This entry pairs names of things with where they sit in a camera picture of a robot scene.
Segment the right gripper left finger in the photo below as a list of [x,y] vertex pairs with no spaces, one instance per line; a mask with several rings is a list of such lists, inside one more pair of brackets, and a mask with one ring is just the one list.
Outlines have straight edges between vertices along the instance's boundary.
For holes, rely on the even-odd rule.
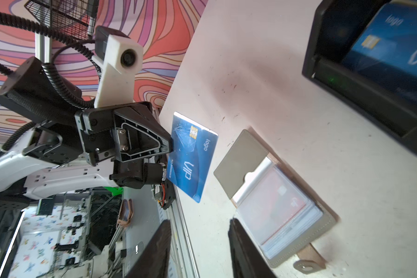
[[171,222],[164,220],[126,278],[166,278],[171,249]]

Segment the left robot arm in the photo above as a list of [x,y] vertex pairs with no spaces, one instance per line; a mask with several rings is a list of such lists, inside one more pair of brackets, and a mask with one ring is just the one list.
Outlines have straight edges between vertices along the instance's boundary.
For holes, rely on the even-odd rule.
[[0,64],[6,76],[0,105],[28,119],[0,146],[0,208],[93,186],[149,185],[160,202],[170,203],[166,155],[173,149],[172,137],[151,103],[133,100],[142,46],[104,26],[96,29],[92,51],[86,40],[15,15],[0,12],[0,25],[75,49],[100,77],[96,97],[86,101],[54,62],[32,57],[16,70]]

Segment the red VIP card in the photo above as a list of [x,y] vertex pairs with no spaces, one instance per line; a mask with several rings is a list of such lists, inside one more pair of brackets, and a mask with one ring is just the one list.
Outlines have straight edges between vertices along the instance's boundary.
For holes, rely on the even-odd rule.
[[264,244],[312,203],[282,171],[273,167],[258,180],[237,212],[254,240]]

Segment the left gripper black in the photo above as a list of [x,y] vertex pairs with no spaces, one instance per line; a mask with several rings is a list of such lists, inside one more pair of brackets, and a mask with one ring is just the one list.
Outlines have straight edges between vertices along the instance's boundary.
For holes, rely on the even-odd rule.
[[36,127],[23,155],[45,166],[38,177],[26,180],[26,188],[161,185],[173,139],[156,112],[149,102],[114,105],[78,111],[70,126],[48,122]]

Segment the grey card holder wallet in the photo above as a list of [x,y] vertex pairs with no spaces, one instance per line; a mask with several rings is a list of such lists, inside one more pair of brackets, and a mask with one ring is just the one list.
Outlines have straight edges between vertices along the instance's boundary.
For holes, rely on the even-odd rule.
[[239,134],[214,176],[235,207],[229,231],[235,265],[271,273],[295,256],[293,267],[301,273],[325,270],[313,242],[337,223],[337,215],[248,130]]

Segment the blue VIP card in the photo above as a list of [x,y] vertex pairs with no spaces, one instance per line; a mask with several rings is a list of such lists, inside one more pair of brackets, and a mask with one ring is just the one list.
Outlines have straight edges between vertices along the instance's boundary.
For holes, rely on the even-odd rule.
[[175,112],[171,137],[173,151],[168,156],[167,179],[200,203],[218,134]]

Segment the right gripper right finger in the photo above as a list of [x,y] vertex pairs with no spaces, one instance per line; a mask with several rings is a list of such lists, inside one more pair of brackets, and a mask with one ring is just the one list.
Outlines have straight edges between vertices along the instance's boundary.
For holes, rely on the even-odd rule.
[[240,221],[230,220],[229,245],[234,278],[275,278]]

